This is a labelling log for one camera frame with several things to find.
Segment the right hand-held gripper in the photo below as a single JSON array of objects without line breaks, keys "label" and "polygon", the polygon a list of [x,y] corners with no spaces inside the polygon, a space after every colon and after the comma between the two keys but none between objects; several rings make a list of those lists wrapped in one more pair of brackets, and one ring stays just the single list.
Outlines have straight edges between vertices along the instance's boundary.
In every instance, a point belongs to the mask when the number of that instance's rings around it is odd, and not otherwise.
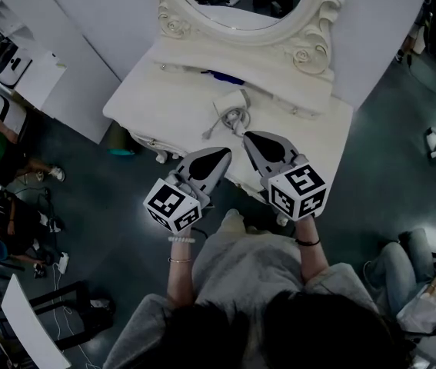
[{"label": "right hand-held gripper", "polygon": [[321,213],[327,184],[292,142],[266,131],[246,131],[243,145],[261,176],[262,196],[280,215],[298,221]]}]

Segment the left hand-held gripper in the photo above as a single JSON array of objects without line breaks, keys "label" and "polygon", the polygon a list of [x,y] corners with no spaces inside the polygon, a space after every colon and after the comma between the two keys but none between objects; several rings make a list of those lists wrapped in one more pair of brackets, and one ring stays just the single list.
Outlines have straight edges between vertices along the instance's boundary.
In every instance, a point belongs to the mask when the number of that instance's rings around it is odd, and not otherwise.
[{"label": "left hand-held gripper", "polygon": [[159,178],[143,205],[153,220],[180,234],[203,217],[211,193],[231,164],[231,149],[204,148],[187,154],[167,178]]}]

